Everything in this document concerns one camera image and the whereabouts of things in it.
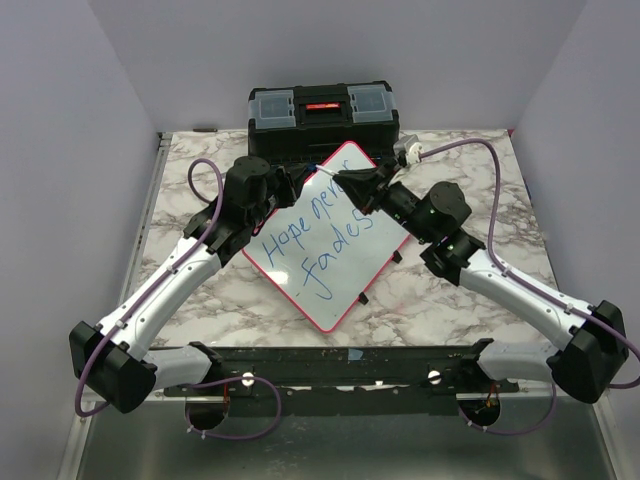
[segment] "white marble surface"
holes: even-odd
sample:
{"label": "white marble surface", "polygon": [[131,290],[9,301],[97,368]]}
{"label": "white marble surface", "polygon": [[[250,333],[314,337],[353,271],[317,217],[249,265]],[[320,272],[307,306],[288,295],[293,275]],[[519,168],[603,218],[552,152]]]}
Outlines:
{"label": "white marble surface", "polygon": [[[407,133],[418,133],[425,149],[476,136],[493,143],[503,168],[496,250],[524,272],[555,285],[507,132]],[[174,134],[144,246],[139,283],[167,257],[189,218],[203,208],[187,185],[191,161],[211,158],[226,171],[246,150],[244,130]],[[214,197],[213,173],[205,166],[198,168],[200,173],[195,178],[200,191]],[[440,180],[459,183],[473,210],[465,228],[486,240],[494,184],[486,149],[467,146],[441,154],[416,167],[403,183],[422,196]],[[541,338],[532,327],[492,301],[431,275],[418,256],[424,248],[409,240],[401,249],[404,260],[390,264],[367,291],[369,304],[356,305],[331,334],[319,332],[238,254],[178,310],[155,344],[184,345],[198,340],[224,346],[398,346],[469,344],[483,337],[511,342]]]}

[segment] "wall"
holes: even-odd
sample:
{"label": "wall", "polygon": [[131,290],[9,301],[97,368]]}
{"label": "wall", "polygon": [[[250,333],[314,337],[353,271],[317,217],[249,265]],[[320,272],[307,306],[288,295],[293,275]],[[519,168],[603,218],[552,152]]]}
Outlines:
{"label": "wall", "polygon": [[2,2],[0,471],[57,475],[69,330],[113,308],[158,145],[83,0]]}
{"label": "wall", "polygon": [[585,0],[89,0],[156,127],[254,87],[385,79],[404,128],[515,126]]}
{"label": "wall", "polygon": [[[640,3],[590,0],[519,122],[514,146],[562,288],[626,314],[640,342]],[[638,376],[627,362],[618,380]],[[640,391],[614,392],[630,451]],[[635,456],[640,478],[640,458]]]}

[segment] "purple cable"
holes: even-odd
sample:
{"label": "purple cable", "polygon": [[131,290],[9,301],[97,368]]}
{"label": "purple cable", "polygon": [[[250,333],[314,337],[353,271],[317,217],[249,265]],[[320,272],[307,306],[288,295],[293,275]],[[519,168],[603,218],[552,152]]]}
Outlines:
{"label": "purple cable", "polygon": [[189,424],[187,433],[194,431],[199,433],[200,435],[203,435],[203,439],[204,439],[204,436],[206,436],[210,438],[219,438],[221,440],[257,440],[258,438],[262,438],[268,433],[271,433],[278,426],[278,423],[280,422],[280,417],[282,416],[282,398],[280,398],[280,392],[278,392],[278,389],[276,388],[276,386],[273,383],[271,383],[269,380],[262,377],[231,377],[231,378],[225,378],[223,380],[217,380],[215,382],[190,385],[190,387],[197,388],[197,389],[212,388],[212,387],[219,387],[220,385],[226,385],[228,383],[241,382],[243,380],[255,380],[257,382],[264,383],[267,387],[271,389],[274,396],[276,397],[276,415],[273,418],[273,421],[271,422],[271,424],[267,428],[259,431],[258,433],[252,433],[250,435],[224,435],[222,433],[213,433],[207,430],[198,430],[191,423],[189,411],[187,410],[186,420],[187,420],[187,423]]}
{"label": "purple cable", "polygon": [[[496,253],[495,253],[495,251],[493,249],[493,237],[494,237],[496,221],[497,221],[497,218],[498,218],[498,207],[499,207],[499,203],[500,203],[500,182],[501,182],[500,161],[498,159],[498,153],[496,152],[495,148],[493,148],[493,145],[491,145],[491,143],[489,143],[487,140],[484,140],[482,138],[467,138],[467,139],[464,139],[464,140],[458,140],[457,142],[449,143],[447,145],[443,145],[442,147],[434,148],[433,150],[429,150],[428,152],[421,153],[419,155],[419,158],[422,160],[423,158],[431,157],[433,155],[445,152],[445,151],[450,150],[452,148],[462,147],[464,145],[470,145],[470,144],[484,145],[489,150],[489,152],[491,153],[491,158],[493,159],[493,164],[494,164],[494,167],[495,167],[496,186],[495,186],[495,191],[494,191],[494,194],[493,194],[493,206],[491,208],[491,217],[489,219],[489,232],[487,234],[487,253],[489,254],[489,257],[491,258],[493,263],[496,265],[496,267],[498,267],[498,269],[500,271],[502,271],[504,274],[506,274],[513,281],[519,283],[520,285],[522,285],[523,287],[525,287],[526,289],[528,289],[532,293],[544,298],[548,302],[551,302],[552,304],[554,304],[554,305],[566,310],[568,305],[565,302],[563,302],[561,300],[558,300],[557,298],[549,295],[544,290],[541,290],[538,287],[536,287],[535,285],[529,283],[524,278],[521,278],[518,275],[516,275],[513,272],[511,272],[510,270],[507,270],[507,268],[500,262],[500,260],[498,259],[497,255],[496,255]],[[602,328],[605,332],[607,332],[608,334],[610,334],[613,337],[615,337],[617,340],[619,340],[621,343],[623,343],[629,350],[631,350],[631,352],[633,352],[633,354],[636,356],[636,358],[638,360],[640,360],[640,349],[638,349],[638,347],[636,347],[633,343],[631,343],[620,332],[618,332],[617,330],[614,330],[609,325],[607,325],[603,321],[597,319],[596,317],[594,317],[593,315],[591,315],[591,314],[589,314],[587,312],[583,312],[583,311],[578,310],[577,308],[574,308],[574,307],[572,307],[572,308],[570,308],[568,310],[571,313],[573,313],[575,315],[578,315],[579,317],[584,318],[585,320],[596,324],[598,327]],[[640,385],[640,376],[638,378],[636,378],[635,380],[633,380],[632,382],[622,383],[622,384],[613,384],[612,383],[611,385],[609,385],[609,388],[629,389],[629,388],[635,388],[638,385]],[[553,388],[553,399],[552,399],[552,402],[553,402],[552,403],[553,408],[549,409],[549,412],[547,413],[545,418],[542,419],[540,421],[540,423],[538,423],[535,427],[532,427],[532,428],[537,430],[539,428],[539,425],[546,424],[548,419],[553,414],[553,412],[555,410],[555,402],[556,402],[556,389],[555,389],[555,387]],[[524,433],[529,433],[531,431],[533,431],[533,430],[526,429],[526,430],[523,430],[520,433],[524,434]],[[512,435],[518,434],[518,432],[509,432],[509,433],[512,434]]]}
{"label": "purple cable", "polygon": [[[187,172],[187,179],[189,181],[189,186],[193,190],[194,195],[196,195],[198,198],[202,200],[204,197],[202,197],[202,195],[200,195],[200,193],[198,193],[198,191],[195,189],[195,186],[193,185],[193,180],[191,178],[193,174],[193,169],[201,163],[206,163],[213,169],[214,173],[216,174],[216,179],[218,181],[219,193],[222,193],[223,184],[222,184],[222,174],[220,173],[220,170],[218,169],[218,167],[216,167],[216,165],[211,160],[206,158],[199,158],[195,160],[189,167],[189,171]],[[218,217],[220,216],[221,209],[222,209],[222,196],[218,195],[218,201],[216,202],[216,208],[211,217],[211,222],[209,223],[209,226],[205,229],[205,231],[202,233],[200,238],[196,240],[196,243],[194,243],[193,246],[189,250],[187,250],[184,255],[182,255],[180,258],[178,258],[178,260],[175,261],[175,263],[171,266],[172,271],[165,270],[162,273],[162,275],[160,275],[156,279],[156,281],[153,282],[149,286],[149,288],[147,288],[142,293],[142,295],[140,295],[138,300],[134,302],[134,304],[131,306],[129,311],[125,313],[122,318],[120,318],[120,322],[126,324],[131,319],[133,314],[138,310],[138,308],[140,308],[140,306],[158,288],[158,286],[160,286],[162,282],[164,282],[170,275],[172,275],[173,272],[175,272],[175,270],[177,270],[180,267],[180,265],[182,265],[185,262],[185,260],[187,260],[193,254],[193,252],[195,252],[198,249],[200,245],[202,245],[202,242],[204,242],[207,236],[211,233],[211,231],[213,230],[213,227],[218,221]],[[93,350],[93,352],[89,356],[89,359],[87,360],[87,363],[84,366],[84,369],[82,370],[82,374],[80,375],[80,379],[78,380],[78,387],[76,388],[76,395],[75,395],[75,410],[76,410],[76,414],[80,417],[83,417],[83,418],[91,417],[92,415],[95,415],[96,413],[101,412],[109,405],[109,402],[104,402],[98,405],[97,407],[95,407],[93,410],[90,410],[88,412],[82,410],[82,391],[84,390],[84,387],[87,384],[87,379],[89,378],[89,372],[91,371],[91,368],[95,364],[96,359],[98,358],[98,356],[100,355],[104,347],[115,336],[118,330],[120,330],[120,327],[118,327],[117,325],[115,325],[111,330],[109,330],[109,332],[102,338],[102,340],[100,340],[96,348]]]}
{"label": "purple cable", "polygon": [[542,427],[546,426],[551,420],[551,418],[553,417],[553,414],[555,413],[557,406],[558,406],[558,392],[556,391],[555,383],[552,383],[551,384],[551,405],[549,406],[549,410],[547,411],[546,415],[542,417],[542,420],[540,420],[535,425],[531,427],[527,427],[522,430],[496,430],[489,427],[482,427],[477,423],[473,423],[471,420],[469,420],[469,417],[467,417],[467,415],[462,411],[461,408],[458,408],[458,413],[464,419],[464,421],[467,422],[467,425],[469,427],[475,430],[478,430],[479,432],[490,433],[491,435],[500,435],[502,437],[515,437],[518,435],[526,435],[528,433],[533,433],[536,430],[540,430]]}

